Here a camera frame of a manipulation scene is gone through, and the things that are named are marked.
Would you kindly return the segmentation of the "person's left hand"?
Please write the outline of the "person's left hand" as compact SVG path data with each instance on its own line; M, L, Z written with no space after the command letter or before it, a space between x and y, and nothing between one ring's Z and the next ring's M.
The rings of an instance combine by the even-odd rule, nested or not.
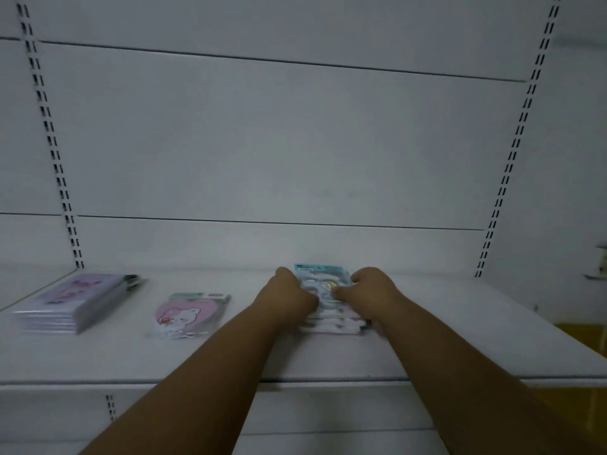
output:
M291 270L279 267L251 306L264 320L286 329L303 323L318 305L317 296L302 289Z

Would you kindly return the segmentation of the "person's right hand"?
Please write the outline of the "person's right hand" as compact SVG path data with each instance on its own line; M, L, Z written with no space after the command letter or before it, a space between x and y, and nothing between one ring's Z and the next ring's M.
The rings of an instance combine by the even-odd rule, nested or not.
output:
M351 281L349 286L333 288L331 295L348 305L360 318L370 321L377 333L384 336L384 321L407 298L392 279L376 267L359 269Z

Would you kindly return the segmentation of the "stack of blue sticker packets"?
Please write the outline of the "stack of blue sticker packets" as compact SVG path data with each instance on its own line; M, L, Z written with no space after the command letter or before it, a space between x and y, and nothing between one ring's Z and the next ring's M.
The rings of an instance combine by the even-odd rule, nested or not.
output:
M349 305L334 298L333 289L352 285L350 273L340 266L295 264L294 275L303 290L318 299L318 306L300 325L304 334L358 336L367 328L367 321Z

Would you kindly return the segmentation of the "person's right forearm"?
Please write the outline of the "person's right forearm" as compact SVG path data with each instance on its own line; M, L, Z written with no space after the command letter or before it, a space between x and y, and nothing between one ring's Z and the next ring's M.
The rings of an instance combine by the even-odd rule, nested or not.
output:
M450 455L607 455L414 302L399 297L377 318Z

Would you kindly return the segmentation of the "person's left forearm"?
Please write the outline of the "person's left forearm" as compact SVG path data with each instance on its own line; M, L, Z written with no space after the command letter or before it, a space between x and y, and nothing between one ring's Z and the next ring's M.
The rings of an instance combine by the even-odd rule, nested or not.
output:
M283 327L276 310L246 308L79 455L231 455Z

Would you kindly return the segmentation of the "white metal shelf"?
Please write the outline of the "white metal shelf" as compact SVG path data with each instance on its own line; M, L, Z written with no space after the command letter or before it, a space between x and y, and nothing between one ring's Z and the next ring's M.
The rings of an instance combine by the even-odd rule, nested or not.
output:
M108 267L89 272L140 274L140 288L108 318L80 335L29 334L0 314L0 386L148 388L204 341L153 333L152 314L174 292L227 292L225 323L247 307L270 270ZM607 359L479 278L392 274L398 288L512 375L537 386L607 386ZM262 374L264 388L408 385L390 344L361 336L286 334Z

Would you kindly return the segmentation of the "stack of pink heart packets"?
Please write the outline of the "stack of pink heart packets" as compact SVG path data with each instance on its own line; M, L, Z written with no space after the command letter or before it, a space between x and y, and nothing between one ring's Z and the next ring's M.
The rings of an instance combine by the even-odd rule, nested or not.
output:
M178 292L156 308L153 334L160 338L209 337L231 301L230 294Z

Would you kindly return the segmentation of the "stack of purple notebooks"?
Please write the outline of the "stack of purple notebooks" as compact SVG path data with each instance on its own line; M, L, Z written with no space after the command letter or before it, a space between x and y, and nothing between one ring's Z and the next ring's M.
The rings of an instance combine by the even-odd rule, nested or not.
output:
M105 319L140 283L136 274L78 274L20 303L12 316L26 332L77 335Z

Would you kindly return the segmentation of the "slotted shelf upright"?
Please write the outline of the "slotted shelf upright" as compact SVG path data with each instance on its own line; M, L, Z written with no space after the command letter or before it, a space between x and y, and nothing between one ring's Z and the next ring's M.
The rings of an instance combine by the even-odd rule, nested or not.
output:
M61 217L67 232L72 260L76 270L86 269L83 249L78 231L78 215L72 203L70 185L66 176L64 159L61 151L60 137L52 112L49 98L49 86L45 78L43 60L41 58L41 40L34 33L32 12L28 0L15 0L21 42L24 45L28 67L34 84L36 105L42 121L44 138L50 156L53 178L59 195Z
M482 244L480 257L476 265L474 279L481 279L489 267L489 255L491 254L494 246L493 243L497 234L497 228L505 216L503 209L504 203L507 201L509 196L508 191L511 190L512 186L512 172L517 163L520 147L524 145L524 139L527 132L526 127L529 122L529 114L532 113L532 105L537 94L538 83L542 80L542 70L546 62L550 45L554 42L553 37L555 36L561 5L562 0L550 0L548 14L543 19L542 35L540 37L539 44L534 49L535 55L531 75L529 79L525 81L524 101L522 101L520 110L518 112L517 126L514 129L512 137L509 141L510 144L508 146L507 159L505 161L504 170L500 175L499 189L497 191L494 206L492 207L492 214L490 216L489 224L484 230L484 241Z

